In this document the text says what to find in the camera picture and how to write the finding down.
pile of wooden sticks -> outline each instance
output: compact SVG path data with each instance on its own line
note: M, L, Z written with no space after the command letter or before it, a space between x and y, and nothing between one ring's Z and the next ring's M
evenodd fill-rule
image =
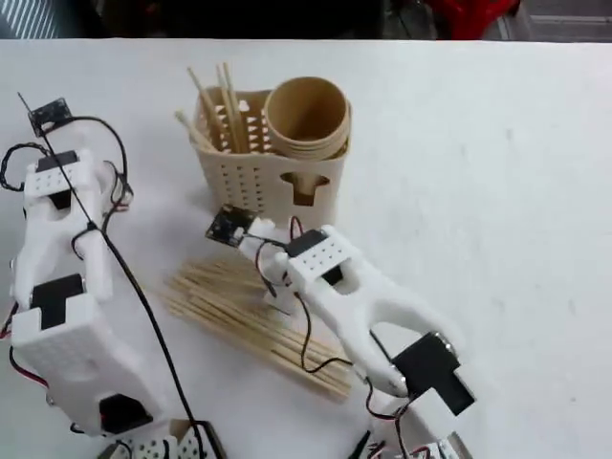
M238 103L238 97L233 88L231 82L230 67L227 62L223 63L223 70L221 65L217 65L217 81L219 84L219 90L221 92L221 98L223 99L223 107L221 112L217 110L212 97L208 93L208 90L202 85L200 79L195 75L193 70L188 67L187 72L198 89L200 97L200 103L202 109L208 113L208 119L211 120L216 127L219 129L221 136L228 140L229 149L232 153L249 153L249 137L247 134L246 124L243 120L242 113L240 111L240 104ZM206 150L219 152L217 148L203 136L189 121L185 113L181 110L177 110L174 113L176 119L187 129L189 136L201 147Z
M246 260L186 262L166 283L170 292L163 298L173 314L195 321L332 400L342 402L348 397L351 375L343 364L331 363L316 374L302 369L304 335L263 304L266 287ZM305 365L313 368L332 357L343 355L311 339Z

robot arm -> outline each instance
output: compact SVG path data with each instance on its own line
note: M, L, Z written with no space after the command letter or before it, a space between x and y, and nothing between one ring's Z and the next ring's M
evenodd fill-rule
M87 219L57 162L97 226L116 191L114 167L87 148L28 167L26 237L11 263L11 295L18 304L11 344L47 382L48 400L85 433L112 437L157 426L167 421L164 398L102 309L113 297L110 254L99 231L85 231ZM54 278L57 263L73 250L84 276Z
M291 312L294 296L302 298L372 385L403 399L390 406L389 413L409 399L402 416L409 450L432 443L447 446L448 438L473 424L479 384L476 372L459 360L464 354L461 333L416 294L384 276L334 227L311 229L287 241L287 231L279 231L272 221L225 207L207 236L256 260L273 286L267 300L276 308ZM259 260L257 252L271 239L282 243L282 250ZM379 322L412 330L421 338L390 362L370 336ZM397 437L389 423L383 423L382 431L385 441Z

perforated basket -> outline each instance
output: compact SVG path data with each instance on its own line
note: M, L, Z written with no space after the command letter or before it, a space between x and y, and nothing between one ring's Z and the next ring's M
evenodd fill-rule
M219 118L227 127L227 116L221 91L208 88L210 98L217 108ZM266 97L270 91L237 92L241 106L243 125L248 130L249 153L230 153L229 140L214 122L208 119L200 100L195 113L197 129L207 137L221 153L206 150L191 140L195 148L208 186L219 206L231 204L254 210L271 218L280 227L286 226L295 215L307 228L317 228L333 223L336 214L336 196L344 160L349 151L350 135L345 145L329 160L304 162L278 156L268 136L263 116ZM316 178L314 195L295 190L296 175Z

paper cup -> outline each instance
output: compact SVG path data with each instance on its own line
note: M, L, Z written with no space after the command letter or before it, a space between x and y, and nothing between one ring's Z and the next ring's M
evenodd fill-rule
M338 86L314 76L280 84L266 100L264 117L274 150L301 161L334 157L350 131L348 100ZM299 193L315 192L317 176L293 174L293 179Z

white table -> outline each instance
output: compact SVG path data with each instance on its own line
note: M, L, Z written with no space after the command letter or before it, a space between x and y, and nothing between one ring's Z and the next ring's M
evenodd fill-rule
M111 234L146 283L209 250L206 184L183 129L192 64L236 86L328 77L353 103L338 226L386 273L465 330L499 397L491 458L606 457L612 385L612 47L419 42L0 41L0 144L32 139L32 106L63 96L120 131L136 190ZM102 150L117 159L113 144ZM11 163L18 181L33 156ZM23 238L0 194L0 299ZM178 399L151 327L117 270L118 334ZM154 301L197 417L231 458L344 458L365 430L364 390L331 404ZM405 343L383 333L399 350ZM6 356L4 343L0 355ZM0 374L0 456L94 457L41 390Z

